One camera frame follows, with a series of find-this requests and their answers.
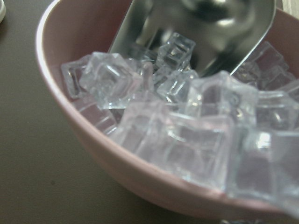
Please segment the steel ice scoop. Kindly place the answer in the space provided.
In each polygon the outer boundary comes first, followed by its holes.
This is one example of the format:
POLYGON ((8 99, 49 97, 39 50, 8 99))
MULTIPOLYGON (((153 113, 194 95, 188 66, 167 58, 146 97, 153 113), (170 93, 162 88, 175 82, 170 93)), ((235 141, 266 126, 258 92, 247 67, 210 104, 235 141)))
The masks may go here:
POLYGON ((233 73, 273 24, 274 0, 134 0, 109 52, 157 51, 173 33, 193 40, 191 67, 204 76, 233 73))

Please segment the pink bowl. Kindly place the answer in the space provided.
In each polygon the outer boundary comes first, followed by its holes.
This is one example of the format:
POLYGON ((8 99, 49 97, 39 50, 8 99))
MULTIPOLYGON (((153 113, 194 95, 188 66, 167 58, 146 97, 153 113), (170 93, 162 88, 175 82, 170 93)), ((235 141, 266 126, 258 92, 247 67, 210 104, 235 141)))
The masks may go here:
POLYGON ((72 106, 61 64, 108 50, 129 4, 128 0, 55 0, 37 28, 36 58, 41 74, 83 147, 122 186, 171 211, 196 218, 296 223, 269 204, 231 199, 154 167, 112 142, 72 106))

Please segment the pile of clear ice cubes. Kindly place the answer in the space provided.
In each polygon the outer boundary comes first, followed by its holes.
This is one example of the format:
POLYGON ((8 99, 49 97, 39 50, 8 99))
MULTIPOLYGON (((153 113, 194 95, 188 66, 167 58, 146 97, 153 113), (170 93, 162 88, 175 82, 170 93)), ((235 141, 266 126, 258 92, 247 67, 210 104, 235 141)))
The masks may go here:
POLYGON ((93 52, 61 65, 73 106, 141 159, 188 182, 299 212, 299 80, 264 42, 230 75, 190 68, 195 42, 93 52))

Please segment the cream rabbit tray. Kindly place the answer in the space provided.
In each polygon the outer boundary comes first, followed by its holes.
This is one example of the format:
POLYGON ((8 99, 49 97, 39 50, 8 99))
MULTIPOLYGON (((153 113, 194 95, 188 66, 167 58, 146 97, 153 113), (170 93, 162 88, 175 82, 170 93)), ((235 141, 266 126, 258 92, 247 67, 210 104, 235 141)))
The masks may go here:
POLYGON ((0 23, 3 21, 5 15, 6 15, 6 5, 4 3, 4 0, 0 0, 0 23))

